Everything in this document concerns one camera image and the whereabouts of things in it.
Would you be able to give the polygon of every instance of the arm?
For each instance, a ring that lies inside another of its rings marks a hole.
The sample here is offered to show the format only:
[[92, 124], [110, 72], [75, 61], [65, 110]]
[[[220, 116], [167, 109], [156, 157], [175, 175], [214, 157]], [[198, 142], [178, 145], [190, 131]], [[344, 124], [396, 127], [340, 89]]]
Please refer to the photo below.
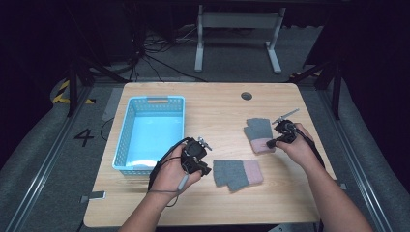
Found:
[[[313, 140], [301, 124], [296, 127]], [[304, 169], [319, 215], [328, 231], [372, 231], [363, 214], [322, 167], [299, 134], [293, 143], [279, 141], [277, 146]]]
[[119, 231], [155, 231], [161, 213], [166, 205], [190, 185], [201, 179], [201, 172], [196, 171], [190, 174], [181, 191], [174, 191], [186, 175], [181, 167], [181, 160], [178, 158], [181, 156], [182, 148], [183, 146], [178, 146], [171, 154], [169, 154], [170, 160], [165, 160], [166, 162], [163, 163], [163, 166], [151, 187], [152, 190], [158, 191], [150, 191], [147, 193]]

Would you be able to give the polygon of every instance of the wooden table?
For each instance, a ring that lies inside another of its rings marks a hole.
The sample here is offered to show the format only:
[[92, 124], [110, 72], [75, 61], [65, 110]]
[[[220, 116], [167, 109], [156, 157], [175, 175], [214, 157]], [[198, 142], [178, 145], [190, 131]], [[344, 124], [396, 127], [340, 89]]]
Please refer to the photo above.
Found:
[[[252, 99], [243, 100], [249, 92]], [[289, 119], [302, 123], [335, 179], [308, 110], [294, 84], [272, 83], [131, 83], [124, 88], [93, 191], [106, 198], [89, 202], [84, 223], [89, 227], [120, 226], [144, 197], [148, 177], [125, 177], [114, 170], [114, 158], [128, 99], [132, 96], [182, 95], [186, 99], [185, 136], [202, 136], [213, 148], [203, 159], [259, 162], [264, 181], [231, 193], [217, 188], [213, 172], [204, 176], [166, 208], [159, 225], [273, 224], [318, 221], [319, 215], [303, 169], [282, 150], [256, 155], [243, 132], [247, 119], [277, 119], [295, 108]]]

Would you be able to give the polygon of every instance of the person's left hand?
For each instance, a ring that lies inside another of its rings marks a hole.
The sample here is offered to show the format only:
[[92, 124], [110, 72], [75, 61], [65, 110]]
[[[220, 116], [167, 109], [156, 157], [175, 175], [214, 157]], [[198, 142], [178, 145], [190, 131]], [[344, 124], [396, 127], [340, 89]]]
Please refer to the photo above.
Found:
[[[185, 177], [186, 172], [181, 166], [182, 149], [185, 145], [179, 145], [168, 157], [162, 162], [163, 165], [157, 174], [157, 177], [151, 186], [153, 192], [157, 191], [174, 191], [177, 190], [182, 179]], [[201, 179], [201, 171], [198, 170], [189, 175], [184, 188], [178, 192], [165, 192], [164, 194], [170, 197], [169, 200], [184, 192], [189, 186]]]

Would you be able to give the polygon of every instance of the printed number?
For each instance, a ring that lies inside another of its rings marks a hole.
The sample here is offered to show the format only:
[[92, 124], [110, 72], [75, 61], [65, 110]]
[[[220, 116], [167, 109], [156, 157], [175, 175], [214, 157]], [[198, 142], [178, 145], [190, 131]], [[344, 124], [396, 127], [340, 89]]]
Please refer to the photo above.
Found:
[[82, 147], [85, 147], [85, 145], [87, 144], [87, 140], [94, 138], [94, 136], [90, 136], [90, 133], [91, 133], [91, 130], [86, 129], [83, 132], [76, 135], [75, 139], [84, 139], [84, 141], [82, 142]]

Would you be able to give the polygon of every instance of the blue plastic basket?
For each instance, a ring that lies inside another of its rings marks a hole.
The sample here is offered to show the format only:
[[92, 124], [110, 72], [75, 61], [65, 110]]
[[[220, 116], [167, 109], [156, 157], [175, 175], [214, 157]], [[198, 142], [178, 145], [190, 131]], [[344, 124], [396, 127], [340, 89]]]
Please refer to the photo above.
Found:
[[149, 175], [158, 160], [184, 138], [185, 98], [129, 99], [112, 167], [124, 175]]

